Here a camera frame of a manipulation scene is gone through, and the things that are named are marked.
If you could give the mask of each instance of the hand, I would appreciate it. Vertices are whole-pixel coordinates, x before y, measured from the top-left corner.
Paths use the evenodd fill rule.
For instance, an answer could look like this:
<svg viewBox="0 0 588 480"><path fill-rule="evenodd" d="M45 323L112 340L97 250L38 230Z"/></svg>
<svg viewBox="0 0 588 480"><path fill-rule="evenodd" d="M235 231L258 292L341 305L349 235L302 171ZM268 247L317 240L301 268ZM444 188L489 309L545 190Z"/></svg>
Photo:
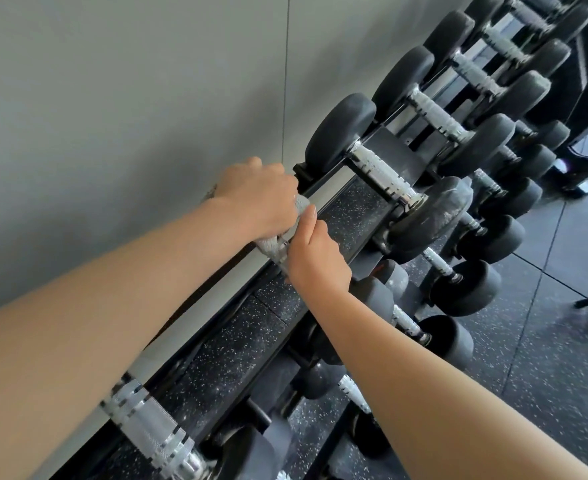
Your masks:
<svg viewBox="0 0 588 480"><path fill-rule="evenodd" d="M352 270L327 233L327 224L316 220L314 205L306 208L298 222L288 250L288 269L290 283L305 302L349 290Z"/></svg>
<svg viewBox="0 0 588 480"><path fill-rule="evenodd" d="M258 157L232 165L221 177L214 197L225 199L247 216L251 241L281 234L296 224L298 180L283 165L263 165Z"/></svg>

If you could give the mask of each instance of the person's left hand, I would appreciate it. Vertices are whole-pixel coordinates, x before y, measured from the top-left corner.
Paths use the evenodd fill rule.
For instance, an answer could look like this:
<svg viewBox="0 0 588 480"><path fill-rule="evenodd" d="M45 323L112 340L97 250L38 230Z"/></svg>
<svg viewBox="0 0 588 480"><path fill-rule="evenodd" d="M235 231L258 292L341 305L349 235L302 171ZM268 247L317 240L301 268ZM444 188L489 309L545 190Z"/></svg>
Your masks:
<svg viewBox="0 0 588 480"><path fill-rule="evenodd" d="M290 229L298 218L298 180L280 163L263 165L258 157L228 167L215 198L224 199L247 217L251 240L267 239Z"/></svg>

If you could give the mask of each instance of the dumbbell rack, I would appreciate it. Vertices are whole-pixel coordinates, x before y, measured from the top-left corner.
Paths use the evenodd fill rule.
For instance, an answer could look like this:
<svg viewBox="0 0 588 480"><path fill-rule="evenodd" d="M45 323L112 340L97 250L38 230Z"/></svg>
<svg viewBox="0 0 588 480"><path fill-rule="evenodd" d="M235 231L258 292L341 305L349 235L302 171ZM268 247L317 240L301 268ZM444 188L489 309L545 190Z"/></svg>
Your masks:
<svg viewBox="0 0 588 480"><path fill-rule="evenodd" d="M415 184L425 172L426 163L402 143L397 134L386 128L402 110L403 107L386 121L373 125L362 141L408 183ZM311 195L345 164L346 161L338 164L317 180L306 177L304 166L297 166L301 193ZM394 206L383 200L362 178L354 177L319 211L356 279L367 276L382 257L379 250L368 243L393 209ZM440 251L442 247L447 256L454 242L455 239L445 236L433 248ZM246 247L203 284L165 328L251 250L252 246ZM429 268L420 258L407 266L411 281L421 283L410 286L399 304L410 315L425 304L420 288L431 283ZM254 412L257 408L266 413L280 412L299 436L299 448L287 454L284 471L292 480L313 480L328 464L357 409L338 389L321 400L308 401L301 400L288 388L301 367L300 359L288 349L288 339L305 321L306 313L305 305L285 284L276 266L267 264L146 383L146 387L196 443L205 448L215 444L217 436L232 428L239 414L247 416L248 397L255 406ZM260 419L250 420L260 427ZM101 428L53 478L85 479L98 472L114 479L131 478L134 473L138 477L154 477L147 460L111 423Z"/></svg>

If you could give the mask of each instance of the rubber gym floor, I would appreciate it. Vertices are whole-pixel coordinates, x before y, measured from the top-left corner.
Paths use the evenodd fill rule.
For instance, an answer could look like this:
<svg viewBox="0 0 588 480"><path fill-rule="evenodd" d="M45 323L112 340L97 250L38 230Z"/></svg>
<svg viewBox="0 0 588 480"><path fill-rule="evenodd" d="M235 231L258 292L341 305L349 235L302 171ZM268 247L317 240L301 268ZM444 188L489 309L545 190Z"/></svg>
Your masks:
<svg viewBox="0 0 588 480"><path fill-rule="evenodd" d="M497 264L503 291L462 319L474 336L468 373L588 464L588 196L548 191L521 218L527 240Z"/></svg>

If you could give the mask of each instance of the gray wall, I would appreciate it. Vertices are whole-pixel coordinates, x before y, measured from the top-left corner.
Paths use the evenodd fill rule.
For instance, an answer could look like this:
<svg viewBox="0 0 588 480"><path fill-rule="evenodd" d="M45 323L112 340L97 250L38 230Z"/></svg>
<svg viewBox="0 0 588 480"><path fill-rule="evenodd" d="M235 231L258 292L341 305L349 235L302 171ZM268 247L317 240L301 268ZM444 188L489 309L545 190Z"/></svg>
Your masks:
<svg viewBox="0 0 588 480"><path fill-rule="evenodd" d="M469 0L0 0L0 305L303 160L345 95Z"/></svg>

